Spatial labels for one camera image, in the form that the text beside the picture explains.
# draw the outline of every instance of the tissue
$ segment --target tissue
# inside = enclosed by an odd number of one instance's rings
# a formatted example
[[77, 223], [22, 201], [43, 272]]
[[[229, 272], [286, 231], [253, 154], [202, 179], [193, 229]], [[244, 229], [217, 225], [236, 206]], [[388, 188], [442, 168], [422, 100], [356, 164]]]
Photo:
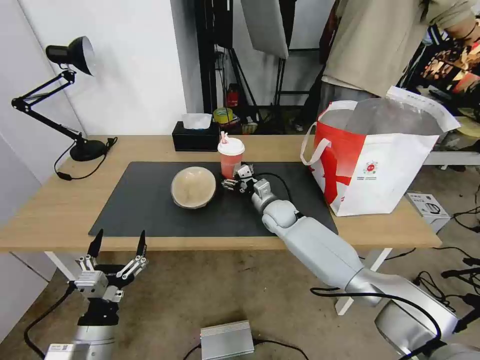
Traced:
[[212, 122], [212, 115], [204, 113], [183, 114], [181, 120], [185, 129], [208, 129]]

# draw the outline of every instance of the plastic cup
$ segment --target plastic cup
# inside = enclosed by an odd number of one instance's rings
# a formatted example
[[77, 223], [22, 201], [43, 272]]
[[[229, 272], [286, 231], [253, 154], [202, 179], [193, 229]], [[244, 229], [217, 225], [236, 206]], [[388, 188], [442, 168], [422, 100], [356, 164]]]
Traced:
[[221, 174], [226, 179], [234, 178], [234, 169], [240, 165], [245, 151], [244, 143], [235, 137], [224, 136], [225, 143], [220, 140], [218, 152], [220, 153]]

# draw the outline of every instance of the floor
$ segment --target floor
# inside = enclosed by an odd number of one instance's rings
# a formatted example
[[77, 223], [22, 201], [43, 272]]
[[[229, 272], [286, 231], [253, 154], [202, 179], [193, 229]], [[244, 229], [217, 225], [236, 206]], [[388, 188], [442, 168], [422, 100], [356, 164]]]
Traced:
[[[480, 182], [474, 168], [464, 173], [425, 166], [412, 190], [432, 193], [452, 214], [474, 207], [473, 194]], [[473, 216], [464, 219], [475, 224]], [[463, 248], [480, 258], [480, 235], [450, 221], [439, 233], [445, 245]], [[126, 263], [132, 253], [103, 253], [100, 262]], [[199, 342], [201, 327], [250, 320], [253, 335], [287, 342], [302, 348], [313, 359], [398, 359], [374, 325], [378, 309], [355, 304], [338, 317], [334, 300], [310, 294], [322, 284], [286, 251], [198, 251], [148, 254], [148, 268], [126, 288], [120, 303], [120, 324], [113, 359], [182, 359]], [[440, 272], [462, 269], [456, 250], [419, 249], [409, 256], [386, 262], [380, 270], [414, 278], [429, 271], [447, 294], [471, 291], [459, 280], [443, 280]], [[0, 344], [1, 359], [36, 359], [23, 342], [23, 330], [58, 299], [66, 288], [56, 273], [45, 291]], [[470, 310], [454, 298], [452, 305], [463, 316]], [[74, 293], [51, 316], [39, 323], [31, 337], [43, 350], [50, 343], [69, 342], [78, 317], [86, 309]], [[480, 320], [453, 337], [478, 345]], [[189, 359], [200, 359], [197, 350]], [[262, 344], [243, 359], [302, 359], [290, 349]]]

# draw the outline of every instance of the bag handle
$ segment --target bag handle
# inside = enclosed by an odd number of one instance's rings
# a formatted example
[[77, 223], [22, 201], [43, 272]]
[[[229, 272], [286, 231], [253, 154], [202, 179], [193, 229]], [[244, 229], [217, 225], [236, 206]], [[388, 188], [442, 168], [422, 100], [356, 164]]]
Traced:
[[306, 165], [306, 166], [310, 166], [312, 164], [315, 164], [318, 160], [320, 160], [320, 157], [324, 153], [325, 148], [327, 146], [330, 146], [331, 143], [332, 143], [330, 140], [328, 140], [326, 138], [323, 138], [318, 143], [315, 151], [313, 152], [313, 155], [311, 156], [310, 161], [305, 160], [304, 152], [305, 152], [305, 148], [307, 147], [307, 143], [309, 142], [309, 135], [310, 135], [310, 132], [312, 131], [312, 129], [316, 126], [317, 126], [317, 122], [314, 121], [313, 124], [308, 129], [308, 131], [306, 132], [305, 137], [303, 138], [303, 141], [301, 143], [300, 159], [301, 159], [301, 162], [303, 163], [303, 165]]

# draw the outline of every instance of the white table leg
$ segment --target white table leg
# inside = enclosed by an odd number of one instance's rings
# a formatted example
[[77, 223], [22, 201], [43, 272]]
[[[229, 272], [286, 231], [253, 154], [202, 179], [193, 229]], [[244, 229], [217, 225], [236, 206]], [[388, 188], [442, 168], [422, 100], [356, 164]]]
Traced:
[[[371, 250], [363, 261], [363, 264], [366, 268], [369, 268], [372, 271], [377, 271], [391, 251], [391, 247]], [[335, 303], [336, 313], [340, 316], [344, 315], [353, 303], [354, 300], [351, 297], [339, 298]]]
[[66, 252], [45, 251], [45, 254], [56, 265], [57, 268], [67, 277], [68, 280], [77, 280], [82, 268], [75, 261], [72, 254]]

